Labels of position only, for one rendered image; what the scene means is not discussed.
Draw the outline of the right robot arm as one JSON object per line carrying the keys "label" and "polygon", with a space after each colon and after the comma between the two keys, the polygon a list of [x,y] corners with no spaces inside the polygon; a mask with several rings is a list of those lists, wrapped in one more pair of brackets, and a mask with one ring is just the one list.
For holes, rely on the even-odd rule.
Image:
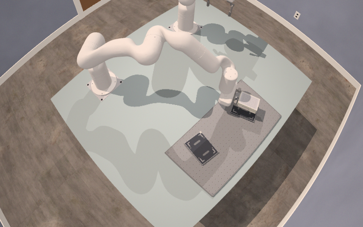
{"label": "right robot arm", "polygon": [[219,90],[223,94],[232,93],[238,72],[228,57],[223,55],[215,57],[189,33],[169,31],[163,26],[151,27],[141,45],[136,45],[130,38],[120,38],[105,43],[102,34],[91,33],[78,54],[77,64],[83,69],[88,69],[92,78],[92,91],[96,95],[104,96],[111,93],[117,84],[116,76],[108,72],[106,60],[128,56],[141,65],[152,65],[159,59],[164,42],[168,42],[175,50],[185,53],[209,73],[217,72],[221,66]]}

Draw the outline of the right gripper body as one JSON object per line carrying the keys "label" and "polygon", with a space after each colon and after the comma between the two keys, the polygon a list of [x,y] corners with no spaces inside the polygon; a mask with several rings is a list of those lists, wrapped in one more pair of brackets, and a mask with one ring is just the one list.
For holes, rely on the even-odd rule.
{"label": "right gripper body", "polygon": [[219,99],[218,99],[218,102],[222,105],[225,105],[225,106],[230,106],[231,102],[232,102],[232,99],[233,99],[233,96],[235,94],[235,91],[236,91],[236,88],[237,88],[237,82],[235,83],[235,86],[233,88],[233,91],[232,93],[230,94],[223,94],[221,92],[220,96],[219,96]]}

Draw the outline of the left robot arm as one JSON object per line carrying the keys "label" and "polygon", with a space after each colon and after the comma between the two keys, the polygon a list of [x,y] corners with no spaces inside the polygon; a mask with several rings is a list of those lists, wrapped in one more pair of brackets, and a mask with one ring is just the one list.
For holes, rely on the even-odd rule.
{"label": "left robot arm", "polygon": [[194,34],[198,26],[194,22],[195,1],[196,0],[178,0],[178,20],[174,23],[175,32],[186,32]]}

